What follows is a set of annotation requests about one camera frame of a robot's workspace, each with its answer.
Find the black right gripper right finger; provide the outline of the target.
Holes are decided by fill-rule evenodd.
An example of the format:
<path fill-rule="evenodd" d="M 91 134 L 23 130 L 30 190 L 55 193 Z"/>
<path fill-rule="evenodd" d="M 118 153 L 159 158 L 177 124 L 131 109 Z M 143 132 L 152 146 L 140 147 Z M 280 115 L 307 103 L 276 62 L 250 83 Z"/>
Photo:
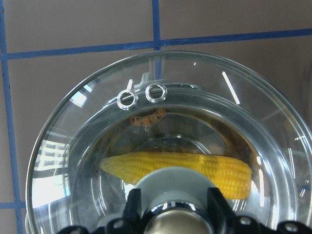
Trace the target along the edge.
<path fill-rule="evenodd" d="M 259 223 L 236 215 L 218 188 L 207 189 L 207 213 L 216 234 L 260 234 Z"/>

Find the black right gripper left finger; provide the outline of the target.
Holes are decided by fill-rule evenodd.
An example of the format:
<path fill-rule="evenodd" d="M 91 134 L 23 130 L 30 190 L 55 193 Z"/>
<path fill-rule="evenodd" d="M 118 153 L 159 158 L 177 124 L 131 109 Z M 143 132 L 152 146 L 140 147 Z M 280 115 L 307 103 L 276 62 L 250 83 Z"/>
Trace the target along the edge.
<path fill-rule="evenodd" d="M 108 234 L 145 234 L 147 220 L 141 214 L 141 189 L 132 189 L 122 212 L 122 216 L 108 222 Z"/>

